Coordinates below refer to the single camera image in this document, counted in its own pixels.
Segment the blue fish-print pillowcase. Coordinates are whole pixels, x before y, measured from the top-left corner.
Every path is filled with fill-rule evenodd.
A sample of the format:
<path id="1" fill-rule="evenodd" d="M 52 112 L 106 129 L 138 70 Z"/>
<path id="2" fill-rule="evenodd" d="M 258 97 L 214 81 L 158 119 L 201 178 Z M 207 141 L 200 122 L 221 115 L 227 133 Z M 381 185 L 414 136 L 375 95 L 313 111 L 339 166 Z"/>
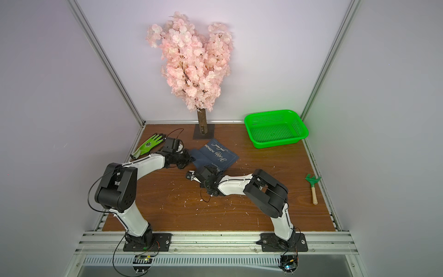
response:
<path id="1" fill-rule="evenodd" d="M 193 164 L 196 168 L 212 166 L 217 168 L 219 172 L 226 171 L 239 159 L 237 154 L 214 138 L 200 149 L 192 149 L 190 154 L 195 159 Z"/>

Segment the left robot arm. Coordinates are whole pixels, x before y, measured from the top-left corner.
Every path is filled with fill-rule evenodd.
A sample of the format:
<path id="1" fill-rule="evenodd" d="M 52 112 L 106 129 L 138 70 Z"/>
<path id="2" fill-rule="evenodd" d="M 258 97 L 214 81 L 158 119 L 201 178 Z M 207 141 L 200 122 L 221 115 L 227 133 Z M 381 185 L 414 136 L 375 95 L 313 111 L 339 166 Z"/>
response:
<path id="1" fill-rule="evenodd" d="M 184 169 L 195 160 L 178 138 L 166 138 L 163 147 L 145 158 L 126 164 L 109 164 L 100 178 L 95 202 L 118 218 L 125 228 L 125 240 L 137 248 L 153 244 L 151 225 L 136 205 L 137 181 L 157 170 Z"/>

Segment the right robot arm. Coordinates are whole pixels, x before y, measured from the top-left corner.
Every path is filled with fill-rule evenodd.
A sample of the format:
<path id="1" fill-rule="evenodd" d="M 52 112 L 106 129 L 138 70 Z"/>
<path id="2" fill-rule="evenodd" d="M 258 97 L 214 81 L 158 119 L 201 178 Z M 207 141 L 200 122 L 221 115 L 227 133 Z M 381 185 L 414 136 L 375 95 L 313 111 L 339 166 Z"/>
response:
<path id="1" fill-rule="evenodd" d="M 196 181 L 211 197 L 240 195 L 248 197 L 265 215 L 271 218 L 275 248 L 292 248 L 300 238 L 289 216 L 288 188 L 262 169 L 254 173 L 232 177 L 213 166 L 188 171 L 186 178 Z"/>

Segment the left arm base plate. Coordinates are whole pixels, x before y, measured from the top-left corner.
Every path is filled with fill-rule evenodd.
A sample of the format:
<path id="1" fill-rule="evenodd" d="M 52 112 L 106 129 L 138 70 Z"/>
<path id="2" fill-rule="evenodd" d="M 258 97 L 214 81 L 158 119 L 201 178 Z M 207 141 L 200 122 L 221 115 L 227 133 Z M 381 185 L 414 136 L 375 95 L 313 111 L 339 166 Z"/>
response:
<path id="1" fill-rule="evenodd" d="M 124 252 L 168 252 L 170 248 L 171 233 L 147 233 L 141 237 L 125 235 Z"/>

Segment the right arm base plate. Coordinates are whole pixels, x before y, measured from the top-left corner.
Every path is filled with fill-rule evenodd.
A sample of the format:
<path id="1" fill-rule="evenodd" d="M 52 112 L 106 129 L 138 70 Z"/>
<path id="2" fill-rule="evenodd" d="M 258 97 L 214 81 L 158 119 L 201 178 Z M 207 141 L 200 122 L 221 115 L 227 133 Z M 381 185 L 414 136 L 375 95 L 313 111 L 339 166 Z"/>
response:
<path id="1" fill-rule="evenodd" d="M 263 252 L 307 252 L 308 243 L 303 233 L 293 232 L 289 240 L 279 238 L 274 233 L 261 233 L 256 242 Z"/>

